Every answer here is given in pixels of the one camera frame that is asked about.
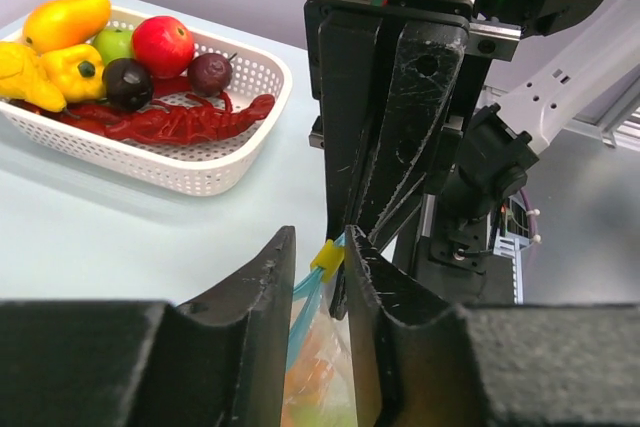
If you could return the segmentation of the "clear blue-zipper bag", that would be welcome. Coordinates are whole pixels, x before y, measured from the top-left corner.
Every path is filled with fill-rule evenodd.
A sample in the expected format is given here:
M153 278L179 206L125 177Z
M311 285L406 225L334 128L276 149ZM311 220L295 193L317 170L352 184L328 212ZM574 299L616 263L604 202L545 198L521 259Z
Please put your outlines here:
M349 326L329 313L329 283L345 259L345 236L325 242L293 288L283 426L358 426Z

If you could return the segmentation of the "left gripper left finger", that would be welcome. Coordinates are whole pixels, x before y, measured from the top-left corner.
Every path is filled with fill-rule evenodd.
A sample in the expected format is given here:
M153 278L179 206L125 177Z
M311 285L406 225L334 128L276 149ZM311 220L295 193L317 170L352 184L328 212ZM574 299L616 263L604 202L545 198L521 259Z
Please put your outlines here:
M142 300L1 305L5 426L276 426L296 232L174 306Z

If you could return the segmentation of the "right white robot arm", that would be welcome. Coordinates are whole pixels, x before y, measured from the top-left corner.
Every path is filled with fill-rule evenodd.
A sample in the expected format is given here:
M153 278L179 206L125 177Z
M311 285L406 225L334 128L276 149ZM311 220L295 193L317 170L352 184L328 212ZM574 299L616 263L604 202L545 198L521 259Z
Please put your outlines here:
M328 238L356 226L447 300L519 303L539 237L511 200L638 66L639 0L307 0L304 19Z

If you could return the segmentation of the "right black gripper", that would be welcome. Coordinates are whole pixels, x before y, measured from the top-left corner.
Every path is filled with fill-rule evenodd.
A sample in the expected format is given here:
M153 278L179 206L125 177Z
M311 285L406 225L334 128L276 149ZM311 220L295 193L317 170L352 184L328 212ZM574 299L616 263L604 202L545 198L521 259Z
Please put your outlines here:
M310 135L324 152L327 227L360 228L439 296L515 304L515 256L496 254L523 184L523 138L477 108L491 63L464 0L307 0Z

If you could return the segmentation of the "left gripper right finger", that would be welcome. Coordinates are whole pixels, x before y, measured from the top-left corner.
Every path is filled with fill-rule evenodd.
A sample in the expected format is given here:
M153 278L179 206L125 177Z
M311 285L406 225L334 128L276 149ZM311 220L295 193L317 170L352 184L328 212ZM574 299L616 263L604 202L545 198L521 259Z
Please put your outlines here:
M361 426L635 426L635 304L452 304L345 232Z

